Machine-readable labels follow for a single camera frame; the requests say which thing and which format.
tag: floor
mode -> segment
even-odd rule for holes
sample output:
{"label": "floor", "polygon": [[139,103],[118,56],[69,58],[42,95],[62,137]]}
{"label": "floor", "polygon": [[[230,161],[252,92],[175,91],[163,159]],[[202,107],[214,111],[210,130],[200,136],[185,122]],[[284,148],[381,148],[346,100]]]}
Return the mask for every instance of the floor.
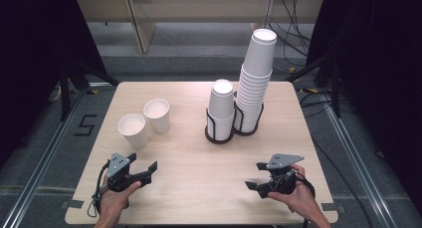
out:
{"label": "floor", "polygon": [[[129,24],[89,25],[108,74],[120,81],[213,81],[223,76],[237,80],[251,37],[249,24],[161,23],[148,52],[140,54]],[[289,25],[280,26],[287,29]],[[313,25],[300,26],[301,33],[310,38]],[[276,49],[274,81],[284,80],[306,61],[297,51],[305,52],[306,46],[297,37],[288,38],[297,50],[286,47],[282,38]],[[327,102],[329,94],[312,93],[315,74],[300,78],[294,86],[339,213],[333,227],[422,227],[420,215],[394,172],[375,153],[376,143],[347,99],[346,90],[341,93],[338,118]],[[16,149],[0,170],[0,223],[20,210],[14,227],[74,227],[65,222],[66,209],[115,90],[96,77],[87,78],[98,87],[71,94],[73,118],[60,122],[60,98],[52,100],[26,137],[28,144]],[[52,98],[57,92],[52,91]],[[82,118],[96,126],[93,135],[76,138],[76,133],[87,132],[80,127]],[[19,203],[22,194],[27,195],[27,202]]]}

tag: gray floor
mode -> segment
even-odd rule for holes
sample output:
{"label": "gray floor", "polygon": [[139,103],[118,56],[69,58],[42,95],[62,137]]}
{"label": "gray floor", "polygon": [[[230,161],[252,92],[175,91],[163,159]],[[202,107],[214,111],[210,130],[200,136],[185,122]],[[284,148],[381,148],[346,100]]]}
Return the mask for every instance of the gray floor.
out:
{"label": "gray floor", "polygon": [[[121,81],[238,80],[251,37],[249,24],[158,24],[148,53],[139,54],[129,24],[109,23],[106,26],[104,23],[92,23],[90,28],[108,74]],[[301,31],[310,37],[313,26],[301,25]],[[298,47],[301,45],[297,40],[292,42]],[[305,56],[278,42],[272,80],[284,80],[290,75],[290,68],[301,69],[300,65],[305,60]],[[314,88],[313,78],[316,72],[294,82],[295,88]],[[101,82],[96,77],[87,78],[93,83]],[[100,88],[95,93],[83,96],[20,221],[20,227],[72,227],[65,222],[66,204],[72,199],[78,185],[114,90],[113,87]],[[298,99],[307,95],[298,92]],[[321,100],[324,100],[323,96],[311,95],[306,98],[304,105]],[[396,227],[422,227],[420,215],[394,172],[382,158],[375,155],[376,143],[365,129],[359,114],[354,111],[353,105],[349,103],[346,91],[341,93],[340,108],[341,122],[391,211]],[[369,227],[363,211],[367,212],[373,227],[382,227],[380,215],[375,212],[376,209],[345,152],[342,140],[334,129],[333,121],[328,115],[329,110],[329,103],[303,107],[310,133],[318,144],[316,151],[330,192],[339,210],[339,219],[333,227]],[[80,127],[81,120],[87,114],[95,115],[87,118],[90,124],[95,125],[91,135],[75,136],[76,133],[88,132],[87,128]],[[28,145],[16,149],[0,170],[1,223],[8,217],[7,214],[22,187],[30,179],[43,152],[49,146],[60,116],[60,100],[53,101],[34,124],[27,137]]]}

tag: human hand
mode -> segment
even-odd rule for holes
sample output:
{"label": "human hand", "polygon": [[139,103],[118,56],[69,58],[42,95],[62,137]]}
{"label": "human hand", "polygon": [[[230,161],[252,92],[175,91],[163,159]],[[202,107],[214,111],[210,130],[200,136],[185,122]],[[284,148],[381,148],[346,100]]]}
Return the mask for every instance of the human hand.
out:
{"label": "human hand", "polygon": [[[292,164],[291,168],[296,170],[299,176],[302,175],[305,178],[303,167]],[[292,213],[298,212],[305,219],[313,222],[316,227],[330,227],[310,190],[301,181],[296,181],[296,189],[291,194],[271,191],[268,193],[268,197],[287,204]]]}
{"label": "human hand", "polygon": [[107,190],[102,195],[100,205],[100,219],[96,228],[108,228],[117,225],[121,211],[127,206],[129,196],[140,187],[140,181],[133,182],[126,190],[114,192]]}

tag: wooden table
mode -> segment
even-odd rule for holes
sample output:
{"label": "wooden table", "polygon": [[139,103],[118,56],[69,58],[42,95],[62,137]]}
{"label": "wooden table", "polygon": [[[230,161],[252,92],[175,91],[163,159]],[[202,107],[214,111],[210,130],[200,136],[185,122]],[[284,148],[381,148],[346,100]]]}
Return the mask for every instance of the wooden table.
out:
{"label": "wooden table", "polygon": [[[259,171],[257,162],[268,162],[273,153],[303,155],[298,162],[316,189],[316,201],[332,203],[316,150],[292,84],[270,82],[259,128],[250,136],[234,135],[225,144],[205,137],[206,109],[212,82],[128,82],[121,83],[111,101],[97,141],[76,189],[74,200],[81,209],[69,208],[70,224],[94,224],[87,215],[102,166],[113,152],[128,156],[134,152],[117,131],[126,114],[143,114],[150,100],[170,103],[170,131],[156,133],[148,127],[149,143],[138,151],[130,173],[147,169],[155,160],[158,169],[152,183],[130,197],[130,206],[120,224],[289,224],[303,218],[272,199],[261,199],[245,181],[268,182],[270,173]],[[328,221],[336,211],[325,211]]]}

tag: stack of paper cups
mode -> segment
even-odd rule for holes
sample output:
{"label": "stack of paper cups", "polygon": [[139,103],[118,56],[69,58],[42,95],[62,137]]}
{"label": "stack of paper cups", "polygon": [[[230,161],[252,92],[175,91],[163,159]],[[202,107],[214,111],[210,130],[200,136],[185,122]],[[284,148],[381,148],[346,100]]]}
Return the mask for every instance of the stack of paper cups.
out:
{"label": "stack of paper cups", "polygon": [[235,129],[253,131],[257,125],[272,73],[277,35],[267,29],[254,31],[246,53],[237,92]]}
{"label": "stack of paper cups", "polygon": [[233,84],[227,80],[218,80],[211,90],[207,116],[208,135],[215,140],[229,138],[234,115]]}

